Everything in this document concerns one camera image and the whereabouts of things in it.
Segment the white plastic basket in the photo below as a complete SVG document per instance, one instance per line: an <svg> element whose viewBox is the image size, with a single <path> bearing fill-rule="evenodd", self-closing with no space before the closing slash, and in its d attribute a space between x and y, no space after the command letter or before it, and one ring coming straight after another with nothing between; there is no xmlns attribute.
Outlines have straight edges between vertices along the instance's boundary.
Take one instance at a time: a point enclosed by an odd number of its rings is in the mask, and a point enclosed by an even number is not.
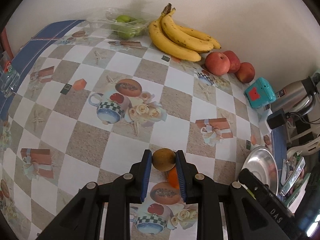
<svg viewBox="0 0 320 240"><path fill-rule="evenodd" d="M299 145L292 147L287 150L287 158L291 158L295 153L301 155L302 157L312 155L319 151L319 141L320 137L317 137L313 141L308 142L304 145Z"/></svg>

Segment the teal plastic box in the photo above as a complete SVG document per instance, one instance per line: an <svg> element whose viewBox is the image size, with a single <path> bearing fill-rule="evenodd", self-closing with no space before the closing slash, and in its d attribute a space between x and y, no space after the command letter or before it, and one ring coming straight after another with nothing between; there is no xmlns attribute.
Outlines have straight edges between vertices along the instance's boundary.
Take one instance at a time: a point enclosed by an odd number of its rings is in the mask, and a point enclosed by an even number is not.
<svg viewBox="0 0 320 240"><path fill-rule="evenodd" d="M276 101L276 94L270 83L259 77L246 90L245 96L252 108L261 108Z"/></svg>

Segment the glass mug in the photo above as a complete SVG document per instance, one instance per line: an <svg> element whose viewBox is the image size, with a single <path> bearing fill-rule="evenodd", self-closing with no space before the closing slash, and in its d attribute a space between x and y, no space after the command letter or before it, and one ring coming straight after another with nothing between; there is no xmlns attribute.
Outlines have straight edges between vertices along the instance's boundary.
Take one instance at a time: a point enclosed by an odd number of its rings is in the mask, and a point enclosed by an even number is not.
<svg viewBox="0 0 320 240"><path fill-rule="evenodd" d="M1 93L5 98L10 97L18 86L20 74L11 64L6 51L1 53Z"/></svg>

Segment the right red apple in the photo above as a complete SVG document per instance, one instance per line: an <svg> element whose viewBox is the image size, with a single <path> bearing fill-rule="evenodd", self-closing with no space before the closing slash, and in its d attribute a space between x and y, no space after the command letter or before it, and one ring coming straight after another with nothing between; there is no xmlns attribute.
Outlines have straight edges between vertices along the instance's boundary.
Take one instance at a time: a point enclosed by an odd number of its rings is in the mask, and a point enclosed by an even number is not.
<svg viewBox="0 0 320 240"><path fill-rule="evenodd" d="M251 63L243 62L235 75L240 82L250 83L255 77L255 68Z"/></svg>

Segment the patterned tablecloth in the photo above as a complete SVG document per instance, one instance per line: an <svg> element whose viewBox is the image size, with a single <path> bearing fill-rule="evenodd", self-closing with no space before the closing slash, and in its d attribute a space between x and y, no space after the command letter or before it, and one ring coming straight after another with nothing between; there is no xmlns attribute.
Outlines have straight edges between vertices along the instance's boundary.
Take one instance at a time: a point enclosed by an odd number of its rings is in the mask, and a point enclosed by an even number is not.
<svg viewBox="0 0 320 240"><path fill-rule="evenodd" d="M115 46L106 25L57 22L13 59L21 84L1 100L1 212L19 239L35 239L87 182L113 181L146 149L182 150L230 184L249 142L271 146L233 74L136 40Z"/></svg>

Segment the clear box of green fruit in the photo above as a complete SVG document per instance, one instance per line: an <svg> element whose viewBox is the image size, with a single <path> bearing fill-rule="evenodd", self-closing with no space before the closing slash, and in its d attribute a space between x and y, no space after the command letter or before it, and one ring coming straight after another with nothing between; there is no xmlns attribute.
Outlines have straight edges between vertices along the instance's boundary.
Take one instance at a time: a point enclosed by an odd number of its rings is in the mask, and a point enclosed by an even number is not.
<svg viewBox="0 0 320 240"><path fill-rule="evenodd" d="M102 8L93 11L86 20L91 29L106 31L108 36L129 40L142 36L154 16L141 11Z"/></svg>

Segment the large orange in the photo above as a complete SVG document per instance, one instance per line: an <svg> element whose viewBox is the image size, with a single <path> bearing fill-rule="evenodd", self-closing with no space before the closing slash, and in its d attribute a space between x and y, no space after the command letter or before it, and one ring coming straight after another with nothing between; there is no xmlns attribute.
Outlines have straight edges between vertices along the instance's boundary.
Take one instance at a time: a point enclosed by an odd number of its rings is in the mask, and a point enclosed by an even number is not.
<svg viewBox="0 0 320 240"><path fill-rule="evenodd" d="M173 187L175 189L180 188L176 167L173 167L170 171L168 171L167 181L171 187Z"/></svg>

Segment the smartphone on stand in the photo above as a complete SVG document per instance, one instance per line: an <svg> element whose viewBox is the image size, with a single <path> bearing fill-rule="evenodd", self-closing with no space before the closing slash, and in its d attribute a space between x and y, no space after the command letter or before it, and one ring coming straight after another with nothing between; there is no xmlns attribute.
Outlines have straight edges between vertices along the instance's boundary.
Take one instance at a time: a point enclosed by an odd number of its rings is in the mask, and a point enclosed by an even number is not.
<svg viewBox="0 0 320 240"><path fill-rule="evenodd" d="M301 172L303 171L304 166L305 166L304 157L298 157L298 161L297 161L297 165L295 166L295 169L289 174L281 190L279 191L279 194L281 196L285 197L287 193L291 190L291 188L294 186L295 182L299 178Z"/></svg>

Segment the middle red apple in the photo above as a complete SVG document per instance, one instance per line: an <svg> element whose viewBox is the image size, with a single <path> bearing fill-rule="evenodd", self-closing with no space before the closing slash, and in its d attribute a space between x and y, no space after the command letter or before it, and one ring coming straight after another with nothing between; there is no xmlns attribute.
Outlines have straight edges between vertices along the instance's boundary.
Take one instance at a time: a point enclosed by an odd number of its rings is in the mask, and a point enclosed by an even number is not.
<svg viewBox="0 0 320 240"><path fill-rule="evenodd" d="M223 52L224 55L227 56L227 58L229 59L230 62L230 68L229 68L229 73L236 73L241 65L241 62L239 60L239 58L237 57L237 55L235 54L235 52L231 51L231 50L227 50Z"/></svg>

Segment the black power adapter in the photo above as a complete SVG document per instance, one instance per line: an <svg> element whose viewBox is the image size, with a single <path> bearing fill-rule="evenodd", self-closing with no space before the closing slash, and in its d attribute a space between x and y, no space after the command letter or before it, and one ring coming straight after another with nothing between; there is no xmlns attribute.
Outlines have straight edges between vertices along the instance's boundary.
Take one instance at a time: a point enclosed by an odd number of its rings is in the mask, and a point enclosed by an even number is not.
<svg viewBox="0 0 320 240"><path fill-rule="evenodd" d="M279 109L267 117L267 124L271 130L286 124L287 116L283 109Z"/></svg>

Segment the steel thermos jug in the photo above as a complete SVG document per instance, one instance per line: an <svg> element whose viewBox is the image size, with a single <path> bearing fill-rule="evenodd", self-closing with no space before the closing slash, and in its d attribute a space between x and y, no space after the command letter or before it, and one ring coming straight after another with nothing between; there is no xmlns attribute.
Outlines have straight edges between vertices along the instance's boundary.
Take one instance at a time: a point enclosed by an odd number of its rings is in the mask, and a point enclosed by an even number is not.
<svg viewBox="0 0 320 240"><path fill-rule="evenodd" d="M285 114L308 114L316 105L318 90L311 77L295 81L276 92L276 101L271 103L272 112L282 109Z"/></svg>

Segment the pale red apple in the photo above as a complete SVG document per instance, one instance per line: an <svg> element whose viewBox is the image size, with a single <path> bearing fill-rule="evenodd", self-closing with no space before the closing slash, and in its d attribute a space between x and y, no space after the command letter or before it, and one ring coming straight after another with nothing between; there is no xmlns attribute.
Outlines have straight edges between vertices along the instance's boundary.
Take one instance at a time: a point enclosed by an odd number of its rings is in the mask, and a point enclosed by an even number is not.
<svg viewBox="0 0 320 240"><path fill-rule="evenodd" d="M220 52L212 52L205 59L205 67L216 76L226 74L230 69L229 58Z"/></svg>

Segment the large steel bowl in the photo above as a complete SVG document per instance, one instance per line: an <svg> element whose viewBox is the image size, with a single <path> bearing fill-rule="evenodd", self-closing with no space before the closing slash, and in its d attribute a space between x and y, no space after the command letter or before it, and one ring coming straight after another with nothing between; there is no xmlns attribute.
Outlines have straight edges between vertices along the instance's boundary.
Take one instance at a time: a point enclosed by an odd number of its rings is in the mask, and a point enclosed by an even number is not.
<svg viewBox="0 0 320 240"><path fill-rule="evenodd" d="M278 170L276 162L271 152L264 146L254 148L246 158L242 170L247 168L252 172L264 185L278 194Z"/></svg>

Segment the yellow banana bunch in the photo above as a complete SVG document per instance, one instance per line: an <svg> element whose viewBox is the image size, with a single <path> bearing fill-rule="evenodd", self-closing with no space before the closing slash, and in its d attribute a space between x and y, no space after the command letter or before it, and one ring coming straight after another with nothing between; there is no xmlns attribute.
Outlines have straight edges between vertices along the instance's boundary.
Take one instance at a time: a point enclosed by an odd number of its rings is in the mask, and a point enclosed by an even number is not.
<svg viewBox="0 0 320 240"><path fill-rule="evenodd" d="M199 62L201 54L221 49L220 43L201 31L178 25L172 16L176 9L168 3L157 20L149 24L149 37L160 51L177 59Z"/></svg>

